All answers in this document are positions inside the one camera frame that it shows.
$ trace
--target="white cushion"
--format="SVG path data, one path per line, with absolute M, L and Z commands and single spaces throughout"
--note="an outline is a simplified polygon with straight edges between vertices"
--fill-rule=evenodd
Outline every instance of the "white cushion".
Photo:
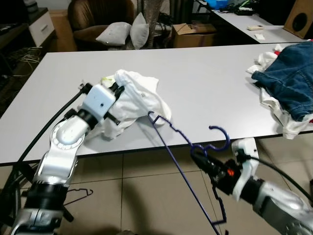
M 149 36 L 149 25 L 146 23 L 145 18 L 140 12 L 136 19 L 134 20 L 133 26 L 131 28 L 131 39 L 135 49 L 142 48 Z
M 129 35 L 131 27 L 126 22 L 112 23 L 96 38 L 96 41 L 108 46 L 125 45 L 125 40 Z

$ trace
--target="denim clothing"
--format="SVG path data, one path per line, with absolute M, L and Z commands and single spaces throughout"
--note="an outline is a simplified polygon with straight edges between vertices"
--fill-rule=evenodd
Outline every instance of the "denim clothing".
M 313 42 L 286 47 L 264 72 L 256 71 L 259 81 L 296 121 L 313 113 Z

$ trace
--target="desk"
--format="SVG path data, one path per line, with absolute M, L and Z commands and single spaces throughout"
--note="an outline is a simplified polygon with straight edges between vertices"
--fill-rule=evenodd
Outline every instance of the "desk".
M 219 11 L 214 11 L 214 13 L 261 44 L 299 43 L 299 42 L 305 41 L 289 33 L 288 31 L 284 30 L 282 25 L 272 25 L 269 22 L 260 18 L 256 14 L 252 16 L 238 16 L 234 13 L 220 13 Z M 247 30 L 248 26 L 253 26 L 253 25 L 262 25 L 264 26 L 264 29 L 258 30 L 258 31 Z M 255 37 L 256 33 L 262 33 L 265 37 L 265 40 L 256 39 Z
M 223 127 L 231 139 L 273 136 L 282 128 L 259 102 L 259 89 L 245 70 L 274 45 L 48 53 L 0 119 L 0 163 L 18 159 L 45 123 L 70 100 L 84 80 L 96 84 L 118 69 L 159 79 L 158 94 L 172 109 L 173 123 L 192 142 L 220 141 Z M 81 104 L 84 97 L 72 107 Z M 49 148 L 49 129 L 26 160 Z M 313 131 L 309 126 L 306 131 Z M 169 145 L 185 144 L 168 125 L 160 132 Z M 123 152 L 162 146 L 146 117 L 112 141 L 85 142 L 78 155 Z

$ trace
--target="chair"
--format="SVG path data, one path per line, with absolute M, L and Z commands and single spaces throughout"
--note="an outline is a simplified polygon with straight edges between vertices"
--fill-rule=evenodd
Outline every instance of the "chair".
M 132 0 L 73 0 L 67 15 L 78 50 L 108 50 L 96 38 L 114 22 L 132 24 L 134 4 Z

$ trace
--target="speaker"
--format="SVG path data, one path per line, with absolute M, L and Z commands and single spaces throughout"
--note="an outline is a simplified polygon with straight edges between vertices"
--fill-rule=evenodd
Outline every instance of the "speaker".
M 284 29 L 303 38 L 313 38 L 313 0 L 296 0 Z

